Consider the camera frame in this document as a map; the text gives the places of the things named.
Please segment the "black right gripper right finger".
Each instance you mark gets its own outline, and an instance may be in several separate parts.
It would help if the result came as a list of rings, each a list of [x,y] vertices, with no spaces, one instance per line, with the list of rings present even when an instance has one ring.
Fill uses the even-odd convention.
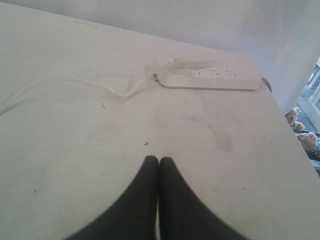
[[[196,196],[174,160],[159,163],[159,230],[162,240],[245,240]]]

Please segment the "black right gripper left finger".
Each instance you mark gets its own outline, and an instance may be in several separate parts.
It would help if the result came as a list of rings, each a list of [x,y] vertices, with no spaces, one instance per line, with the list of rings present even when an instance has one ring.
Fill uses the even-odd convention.
[[[159,161],[146,156],[121,196],[100,216],[68,240],[154,240],[158,204]]]

